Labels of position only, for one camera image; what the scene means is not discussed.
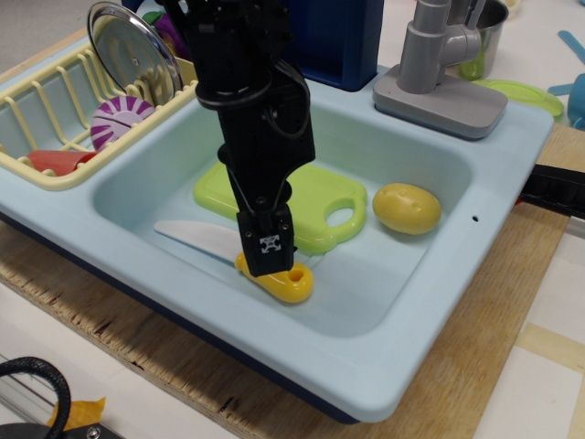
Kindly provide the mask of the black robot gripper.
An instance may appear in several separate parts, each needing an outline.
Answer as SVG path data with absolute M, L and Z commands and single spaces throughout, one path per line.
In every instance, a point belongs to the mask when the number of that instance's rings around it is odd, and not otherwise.
M 303 74 L 279 55 L 192 45 L 197 99 L 217 113 L 250 273 L 287 272 L 294 263 L 288 177 L 315 158 L 311 97 Z

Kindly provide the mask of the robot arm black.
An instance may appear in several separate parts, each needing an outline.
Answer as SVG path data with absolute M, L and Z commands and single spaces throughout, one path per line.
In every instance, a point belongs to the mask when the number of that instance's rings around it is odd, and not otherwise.
M 292 40 L 278 1 L 163 3 L 193 60 L 197 100 L 218 115 L 237 222 L 252 275 L 289 271 L 294 259 L 287 179 L 315 158 L 311 97 L 282 59 Z

